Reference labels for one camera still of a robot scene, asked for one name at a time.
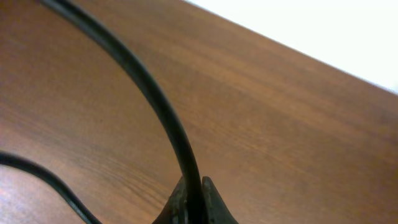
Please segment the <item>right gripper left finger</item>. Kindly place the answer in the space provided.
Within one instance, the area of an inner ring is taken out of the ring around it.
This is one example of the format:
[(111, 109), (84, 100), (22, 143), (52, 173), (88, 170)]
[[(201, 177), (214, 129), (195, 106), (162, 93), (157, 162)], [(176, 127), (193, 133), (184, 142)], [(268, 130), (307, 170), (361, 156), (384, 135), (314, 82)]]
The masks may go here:
[(152, 224), (188, 224), (187, 191), (183, 177), (177, 182), (167, 203)]

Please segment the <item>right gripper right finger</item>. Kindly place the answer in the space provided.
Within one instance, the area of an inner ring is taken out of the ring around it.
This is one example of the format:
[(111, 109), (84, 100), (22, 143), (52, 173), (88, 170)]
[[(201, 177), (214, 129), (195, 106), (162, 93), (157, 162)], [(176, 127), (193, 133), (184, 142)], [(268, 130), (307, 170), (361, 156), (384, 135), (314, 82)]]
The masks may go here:
[(224, 200), (210, 177), (202, 178), (202, 191), (206, 203), (208, 223), (210, 224), (238, 224), (228, 210)]

